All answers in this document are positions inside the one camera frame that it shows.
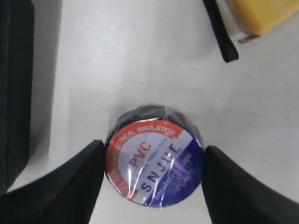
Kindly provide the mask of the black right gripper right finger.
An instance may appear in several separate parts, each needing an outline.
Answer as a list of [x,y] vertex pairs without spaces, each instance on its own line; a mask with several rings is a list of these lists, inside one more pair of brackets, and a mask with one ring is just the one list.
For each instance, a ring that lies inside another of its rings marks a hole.
[[203,194],[213,224],[297,224],[299,204],[250,175],[216,146],[204,152]]

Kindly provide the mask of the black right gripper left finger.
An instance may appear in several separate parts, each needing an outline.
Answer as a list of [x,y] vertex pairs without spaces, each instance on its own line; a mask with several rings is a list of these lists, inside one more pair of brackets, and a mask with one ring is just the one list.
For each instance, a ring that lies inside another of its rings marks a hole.
[[0,197],[2,224],[87,224],[104,177],[104,144],[94,140],[66,163]]

